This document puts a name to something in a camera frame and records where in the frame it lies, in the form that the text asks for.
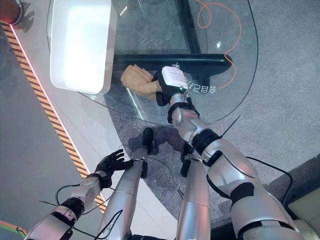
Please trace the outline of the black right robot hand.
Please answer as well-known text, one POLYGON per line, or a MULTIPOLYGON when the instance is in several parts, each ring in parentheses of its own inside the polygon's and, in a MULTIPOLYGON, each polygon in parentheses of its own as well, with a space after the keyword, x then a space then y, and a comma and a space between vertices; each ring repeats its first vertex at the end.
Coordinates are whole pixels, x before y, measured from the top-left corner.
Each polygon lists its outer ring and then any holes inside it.
POLYGON ((164 66, 157 71, 151 82, 158 83, 161 88, 156 91, 156 101, 161 107, 170 104, 173 96, 181 97, 188 89, 184 73, 172 66, 164 66))

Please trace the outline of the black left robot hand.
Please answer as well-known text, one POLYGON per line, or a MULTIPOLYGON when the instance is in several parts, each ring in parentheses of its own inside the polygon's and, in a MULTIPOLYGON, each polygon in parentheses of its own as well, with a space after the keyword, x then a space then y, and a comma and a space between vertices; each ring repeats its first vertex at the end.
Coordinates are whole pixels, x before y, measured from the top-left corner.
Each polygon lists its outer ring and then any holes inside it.
POLYGON ((94 173, 99 175, 100 189, 109 188, 112 185, 112 175, 115 171, 130 169, 134 160, 125 161, 124 150, 119 149, 104 157, 97 165, 94 173))

